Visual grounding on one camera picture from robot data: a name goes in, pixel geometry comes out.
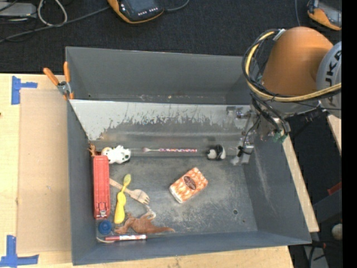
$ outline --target wooden table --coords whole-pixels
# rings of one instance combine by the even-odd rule
[[[18,105],[11,105],[13,75],[22,83],[38,85],[22,88]],[[6,254],[6,235],[13,235],[18,256],[40,255],[36,267],[73,266],[65,112],[65,101],[47,76],[0,74],[0,256]],[[319,226],[289,138],[283,147],[309,231],[317,232]],[[283,246],[125,261],[105,267],[287,268],[293,264],[288,247]]]

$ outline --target black carpet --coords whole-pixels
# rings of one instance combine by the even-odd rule
[[[39,1],[19,0],[36,6]],[[104,10],[80,21],[45,30],[38,30],[45,27],[39,19],[10,22],[1,18],[1,73],[41,74],[42,69],[48,67],[55,74],[63,74],[67,46],[242,56],[265,30],[298,25],[317,29],[333,44],[342,40],[342,31],[311,24],[306,8],[309,0],[190,0],[178,11],[164,13],[139,25],[130,25],[120,19],[108,8],[106,0],[60,1],[70,21]],[[342,0],[320,1],[342,10]],[[164,8],[176,8],[186,0],[159,2]],[[60,23],[63,18],[53,0],[45,3],[41,13],[51,23]],[[11,37],[26,31],[32,32]],[[290,125],[307,190],[312,204],[316,204],[328,196],[328,189],[341,181],[341,157],[326,122],[326,113],[313,121],[292,117]],[[292,253],[295,266],[304,267],[306,260],[305,264],[298,264],[298,255]],[[341,254],[331,255],[330,268],[342,267]]]

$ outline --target blue tape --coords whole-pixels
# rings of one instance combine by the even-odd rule
[[[2,256],[0,267],[16,268],[18,265],[37,264],[38,255],[28,257],[17,257],[16,254],[16,237],[8,235],[6,237],[6,256]]]
[[[37,83],[27,82],[21,83],[21,79],[13,75],[12,77],[12,89],[11,89],[11,104],[20,103],[20,89],[21,88],[37,88]]]

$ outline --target bin floor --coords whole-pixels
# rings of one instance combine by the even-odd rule
[[[132,156],[127,163],[110,165],[110,177],[122,184],[125,174],[131,174],[132,181],[127,188],[142,189],[149,195],[149,207],[156,213],[152,224],[175,230],[175,233],[164,232],[152,234],[151,237],[256,231],[244,167],[234,166],[229,160],[229,158],[211,161],[204,157]],[[197,167],[207,178],[208,185],[180,204],[168,188],[194,167]],[[117,188],[110,187],[109,219],[111,221],[114,218],[118,192]],[[126,213],[130,212],[135,217],[146,213],[145,205],[127,194],[126,196]]]

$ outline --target food package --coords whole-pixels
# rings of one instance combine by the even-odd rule
[[[203,190],[208,185],[208,180],[196,167],[170,185],[170,193],[179,203],[183,203]]]

